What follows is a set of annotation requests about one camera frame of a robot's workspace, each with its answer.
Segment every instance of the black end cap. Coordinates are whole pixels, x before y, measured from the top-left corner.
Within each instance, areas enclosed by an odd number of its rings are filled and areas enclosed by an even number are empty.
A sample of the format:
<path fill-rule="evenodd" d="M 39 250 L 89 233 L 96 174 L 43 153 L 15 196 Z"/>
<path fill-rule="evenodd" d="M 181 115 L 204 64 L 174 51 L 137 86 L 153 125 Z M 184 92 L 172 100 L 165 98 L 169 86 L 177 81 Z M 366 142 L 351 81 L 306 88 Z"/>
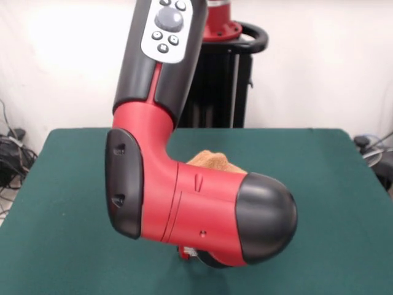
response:
<path fill-rule="evenodd" d="M 279 254 L 290 243 L 297 228 L 297 207 L 285 185 L 250 173 L 238 193 L 236 220 L 243 259 L 256 264 Z"/>
<path fill-rule="evenodd" d="M 143 163 L 135 138 L 122 129 L 107 134 L 106 203 L 114 229 L 133 239 L 141 236 Z"/>

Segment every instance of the green tablecloth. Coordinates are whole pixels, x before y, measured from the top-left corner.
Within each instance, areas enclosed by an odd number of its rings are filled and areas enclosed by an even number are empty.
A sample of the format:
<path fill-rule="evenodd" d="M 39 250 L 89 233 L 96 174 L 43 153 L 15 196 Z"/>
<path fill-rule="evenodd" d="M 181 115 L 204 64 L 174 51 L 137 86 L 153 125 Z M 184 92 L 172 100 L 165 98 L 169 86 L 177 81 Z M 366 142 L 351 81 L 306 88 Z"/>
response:
<path fill-rule="evenodd" d="M 392 294 L 393 204 L 339 130 L 178 130 L 187 161 L 226 153 L 284 182 L 297 233 L 274 259 L 213 270 L 116 233 L 104 201 L 106 129 L 56 130 L 0 228 L 0 294 Z"/>

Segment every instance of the red robot arm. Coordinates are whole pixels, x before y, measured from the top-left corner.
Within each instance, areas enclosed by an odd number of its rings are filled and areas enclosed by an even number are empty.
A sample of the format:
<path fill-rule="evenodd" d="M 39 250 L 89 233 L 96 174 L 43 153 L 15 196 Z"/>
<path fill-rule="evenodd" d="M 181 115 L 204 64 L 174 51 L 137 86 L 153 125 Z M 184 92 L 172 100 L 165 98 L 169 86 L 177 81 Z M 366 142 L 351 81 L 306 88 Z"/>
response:
<path fill-rule="evenodd" d="M 170 159 L 208 16 L 205 0 L 138 0 L 106 142 L 106 202 L 114 229 L 196 249 L 211 266 L 280 253 L 297 227 L 287 188 L 270 177 Z"/>

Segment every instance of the gray button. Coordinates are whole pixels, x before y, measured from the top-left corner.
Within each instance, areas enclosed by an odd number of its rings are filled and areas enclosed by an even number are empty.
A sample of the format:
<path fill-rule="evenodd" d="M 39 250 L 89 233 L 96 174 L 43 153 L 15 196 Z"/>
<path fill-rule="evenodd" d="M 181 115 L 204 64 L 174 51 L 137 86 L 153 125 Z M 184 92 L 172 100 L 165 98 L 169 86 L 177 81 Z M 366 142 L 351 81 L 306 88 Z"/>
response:
<path fill-rule="evenodd" d="M 170 44 L 172 44 L 174 46 L 179 45 L 179 38 L 176 37 L 175 35 L 170 35 L 169 38 L 168 38 L 168 41 L 169 41 Z"/>
<path fill-rule="evenodd" d="M 152 35 L 152 38 L 153 38 L 154 40 L 161 40 L 162 37 L 163 37 L 163 35 L 162 35 L 162 33 L 159 32 L 159 31 L 154 32 L 153 35 Z"/>
<path fill-rule="evenodd" d="M 183 16 L 175 8 L 162 8 L 155 17 L 155 24 L 168 32 L 178 33 L 183 28 Z"/>
<path fill-rule="evenodd" d="M 166 44 L 160 44 L 158 47 L 157 47 L 157 49 L 158 49 L 158 51 L 159 52 L 161 52 L 161 53 L 168 53 L 168 51 L 169 51 L 169 47 L 166 45 Z"/>
<path fill-rule="evenodd" d="M 183 1 L 176 2 L 175 6 L 180 11 L 185 11 L 186 6 L 185 6 L 185 3 Z"/>
<path fill-rule="evenodd" d="M 161 0 L 160 4 L 163 6 L 169 6 L 171 5 L 171 0 Z"/>

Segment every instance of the brown towel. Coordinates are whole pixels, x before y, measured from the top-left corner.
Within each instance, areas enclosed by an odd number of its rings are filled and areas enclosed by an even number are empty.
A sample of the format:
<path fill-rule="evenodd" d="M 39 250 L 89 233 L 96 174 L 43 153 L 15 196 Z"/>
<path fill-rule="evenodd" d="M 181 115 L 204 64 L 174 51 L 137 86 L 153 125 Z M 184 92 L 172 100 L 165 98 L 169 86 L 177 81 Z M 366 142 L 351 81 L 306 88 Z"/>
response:
<path fill-rule="evenodd" d="M 231 164 L 228 161 L 227 156 L 221 152 L 202 151 L 192 158 L 188 164 L 232 173 L 247 173 L 239 167 Z"/>

